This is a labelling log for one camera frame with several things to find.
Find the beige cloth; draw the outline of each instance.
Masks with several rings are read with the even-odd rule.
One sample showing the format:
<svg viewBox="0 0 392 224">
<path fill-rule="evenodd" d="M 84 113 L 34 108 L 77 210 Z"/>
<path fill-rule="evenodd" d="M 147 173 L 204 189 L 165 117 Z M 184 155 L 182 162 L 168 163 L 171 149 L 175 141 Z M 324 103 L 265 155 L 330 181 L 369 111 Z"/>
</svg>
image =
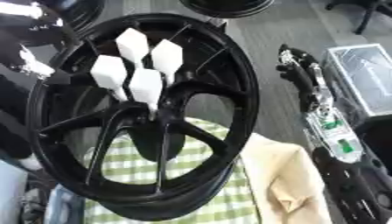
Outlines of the beige cloth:
<svg viewBox="0 0 392 224">
<path fill-rule="evenodd" d="M 331 224 L 324 182 L 299 145 L 253 134 L 241 153 L 262 224 Z"/>
</svg>

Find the checkered tablecloth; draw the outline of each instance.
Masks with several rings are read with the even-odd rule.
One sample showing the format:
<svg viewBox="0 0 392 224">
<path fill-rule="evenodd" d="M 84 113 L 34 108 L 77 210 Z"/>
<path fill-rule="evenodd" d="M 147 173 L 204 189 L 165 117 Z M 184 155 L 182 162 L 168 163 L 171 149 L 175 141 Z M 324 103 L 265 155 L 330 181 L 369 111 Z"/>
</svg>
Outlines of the checkered tablecloth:
<svg viewBox="0 0 392 224">
<path fill-rule="evenodd" d="M 188 122 L 224 139 L 228 129 L 218 124 L 188 118 Z M 88 164 L 93 151 L 90 150 L 85 162 Z M 181 176 L 212 155 L 210 148 L 199 140 L 186 137 L 185 146 L 177 157 L 167 164 L 166 175 L 169 179 Z M 129 184 L 152 184 L 156 181 L 157 163 L 144 159 L 135 148 L 128 135 L 122 135 L 112 143 L 102 172 L 107 179 Z M 206 205 L 175 220 L 144 222 L 129 220 L 110 212 L 99 203 L 87 199 L 84 214 L 85 224 L 138 224 L 138 223 L 261 223 L 256 204 L 252 197 L 249 182 L 241 160 L 235 165 L 234 172 L 226 185 Z"/>
</svg>

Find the white cube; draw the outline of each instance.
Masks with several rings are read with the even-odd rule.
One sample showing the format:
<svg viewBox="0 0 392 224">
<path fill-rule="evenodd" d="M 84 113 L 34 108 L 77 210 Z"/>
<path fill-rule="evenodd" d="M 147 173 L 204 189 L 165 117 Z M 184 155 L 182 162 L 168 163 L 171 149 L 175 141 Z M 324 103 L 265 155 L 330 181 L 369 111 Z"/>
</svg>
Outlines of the white cube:
<svg viewBox="0 0 392 224">
<path fill-rule="evenodd" d="M 100 88 L 114 90 L 115 97 L 120 101 L 128 100 L 123 91 L 123 83 L 127 78 L 127 69 L 119 57 L 100 55 L 90 70 Z"/>
<path fill-rule="evenodd" d="M 151 51 L 151 57 L 154 68 L 163 73 L 171 85 L 175 73 L 184 64 L 182 47 L 164 39 Z"/>
<path fill-rule="evenodd" d="M 159 71 L 137 68 L 130 80 L 129 90 L 136 101 L 145 102 L 151 110 L 157 110 L 163 86 Z"/>
<path fill-rule="evenodd" d="M 149 53 L 149 43 L 145 34 L 128 28 L 116 40 L 122 57 L 135 63 L 136 67 L 144 67 L 142 59 Z"/>
</svg>

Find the green label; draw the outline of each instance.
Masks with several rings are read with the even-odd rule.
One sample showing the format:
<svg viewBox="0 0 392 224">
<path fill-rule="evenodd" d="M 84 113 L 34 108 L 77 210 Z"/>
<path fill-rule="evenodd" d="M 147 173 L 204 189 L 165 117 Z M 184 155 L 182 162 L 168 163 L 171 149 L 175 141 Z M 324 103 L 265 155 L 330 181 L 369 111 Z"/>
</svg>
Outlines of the green label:
<svg viewBox="0 0 392 224">
<path fill-rule="evenodd" d="M 354 151 L 353 147 L 351 147 L 350 143 L 348 143 L 348 142 L 346 141 L 346 139 L 340 139 L 338 142 L 339 142 L 339 144 L 340 144 L 342 150 L 343 150 L 345 153 L 350 153 L 350 152 Z"/>
</svg>

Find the transparent plastic box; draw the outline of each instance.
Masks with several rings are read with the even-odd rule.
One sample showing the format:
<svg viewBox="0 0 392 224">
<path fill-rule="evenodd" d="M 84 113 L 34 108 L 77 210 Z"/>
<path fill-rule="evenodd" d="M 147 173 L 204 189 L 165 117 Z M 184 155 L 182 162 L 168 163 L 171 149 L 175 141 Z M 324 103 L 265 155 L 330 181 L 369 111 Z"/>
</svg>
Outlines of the transparent plastic box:
<svg viewBox="0 0 392 224">
<path fill-rule="evenodd" d="M 392 115 L 392 59 L 381 45 L 330 48 L 322 66 L 353 126 Z"/>
</svg>

